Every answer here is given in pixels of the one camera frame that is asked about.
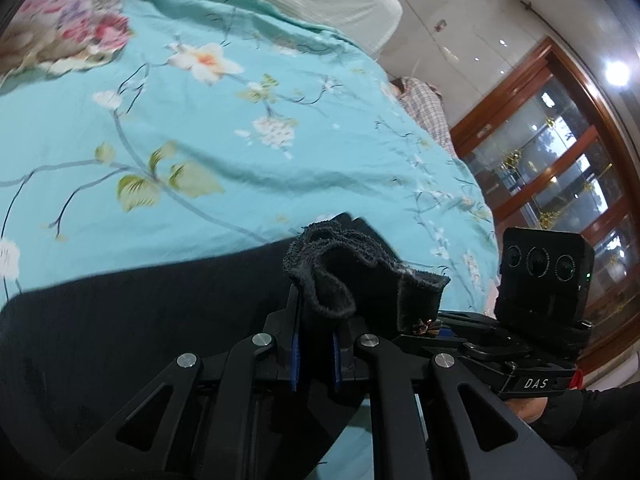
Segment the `orange flower center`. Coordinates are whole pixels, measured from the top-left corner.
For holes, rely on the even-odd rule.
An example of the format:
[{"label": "orange flower center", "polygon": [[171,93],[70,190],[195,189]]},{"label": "orange flower center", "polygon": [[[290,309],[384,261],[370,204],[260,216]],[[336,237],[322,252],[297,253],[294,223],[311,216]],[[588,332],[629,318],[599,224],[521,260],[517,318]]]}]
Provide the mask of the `orange flower center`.
[{"label": "orange flower center", "polygon": [[198,63],[211,68],[219,65],[218,58],[209,52],[196,54],[196,59]]}]

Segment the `hand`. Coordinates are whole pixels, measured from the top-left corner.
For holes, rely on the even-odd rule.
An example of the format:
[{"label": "hand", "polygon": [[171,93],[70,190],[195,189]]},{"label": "hand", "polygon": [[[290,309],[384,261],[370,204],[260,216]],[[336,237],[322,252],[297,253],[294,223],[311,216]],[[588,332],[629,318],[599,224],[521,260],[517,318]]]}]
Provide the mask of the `hand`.
[{"label": "hand", "polygon": [[548,400],[546,397],[537,397],[535,399],[509,399],[504,403],[527,424],[532,424],[542,416]]}]

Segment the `bed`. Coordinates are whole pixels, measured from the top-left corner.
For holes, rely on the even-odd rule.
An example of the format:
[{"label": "bed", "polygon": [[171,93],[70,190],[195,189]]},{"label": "bed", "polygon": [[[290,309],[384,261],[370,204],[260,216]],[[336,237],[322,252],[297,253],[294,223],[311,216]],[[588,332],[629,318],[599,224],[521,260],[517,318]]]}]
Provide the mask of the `bed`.
[{"label": "bed", "polygon": [[[482,312],[498,253],[466,165],[335,28],[264,0],[122,0],[109,62],[0,89],[2,303],[121,269],[235,253],[347,211]],[[312,478],[371,478],[362,417]]]}]

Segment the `pink floral fabric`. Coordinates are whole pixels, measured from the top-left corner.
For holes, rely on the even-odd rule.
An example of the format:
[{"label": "pink floral fabric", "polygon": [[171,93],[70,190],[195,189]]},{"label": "pink floral fabric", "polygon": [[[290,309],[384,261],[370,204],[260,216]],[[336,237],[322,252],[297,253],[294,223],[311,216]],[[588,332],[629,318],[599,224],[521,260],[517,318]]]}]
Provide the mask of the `pink floral fabric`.
[{"label": "pink floral fabric", "polygon": [[121,9],[120,0],[25,0],[0,38],[0,74],[42,62],[58,73],[108,62],[130,37]]}]

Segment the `robotic device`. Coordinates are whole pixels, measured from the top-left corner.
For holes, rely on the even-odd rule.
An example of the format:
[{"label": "robotic device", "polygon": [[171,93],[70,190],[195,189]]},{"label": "robotic device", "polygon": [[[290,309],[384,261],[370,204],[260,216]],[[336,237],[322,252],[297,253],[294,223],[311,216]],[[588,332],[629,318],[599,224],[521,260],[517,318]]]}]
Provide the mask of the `robotic device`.
[{"label": "robotic device", "polygon": [[305,321],[292,286],[263,332],[224,354],[177,357],[56,477],[258,478],[261,405],[315,379],[337,396],[369,394],[376,480],[574,479],[498,397],[567,388],[590,333],[580,318],[593,249],[579,235],[521,229],[505,232],[504,247],[498,320],[440,312],[418,335],[387,340],[359,316],[326,329]]}]

